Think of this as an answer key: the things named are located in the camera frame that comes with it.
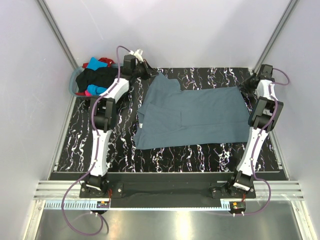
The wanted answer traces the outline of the grey blue t shirt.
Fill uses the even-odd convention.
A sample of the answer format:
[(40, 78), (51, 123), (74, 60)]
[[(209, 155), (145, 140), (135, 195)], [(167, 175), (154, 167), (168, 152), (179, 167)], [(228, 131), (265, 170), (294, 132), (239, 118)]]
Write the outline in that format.
[(138, 150), (245, 143), (249, 111), (237, 87), (181, 90), (177, 79), (154, 78), (137, 110)]

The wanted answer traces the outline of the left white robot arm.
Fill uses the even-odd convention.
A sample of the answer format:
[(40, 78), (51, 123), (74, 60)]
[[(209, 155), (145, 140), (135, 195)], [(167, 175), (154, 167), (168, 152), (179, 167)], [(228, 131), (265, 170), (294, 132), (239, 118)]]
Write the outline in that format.
[(103, 198), (111, 191), (107, 180), (107, 153), (109, 140), (117, 123), (116, 103), (126, 94), (135, 79), (147, 80), (155, 77), (154, 70), (143, 58), (143, 50), (130, 50), (118, 66), (113, 83), (98, 96), (90, 99), (90, 121), (92, 126), (92, 152), (88, 173), (83, 176), (80, 194)]

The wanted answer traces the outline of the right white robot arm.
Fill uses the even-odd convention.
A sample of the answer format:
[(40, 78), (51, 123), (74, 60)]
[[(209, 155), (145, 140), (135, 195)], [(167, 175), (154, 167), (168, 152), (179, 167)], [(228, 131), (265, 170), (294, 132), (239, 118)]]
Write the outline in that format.
[(258, 73), (254, 74), (255, 87), (258, 99), (248, 120), (249, 137), (244, 154), (236, 167), (234, 175), (225, 187), (232, 198), (241, 198), (251, 193), (254, 188), (255, 167), (265, 139), (275, 128), (282, 112), (284, 103), (279, 101), (275, 93), (274, 67), (261, 65)]

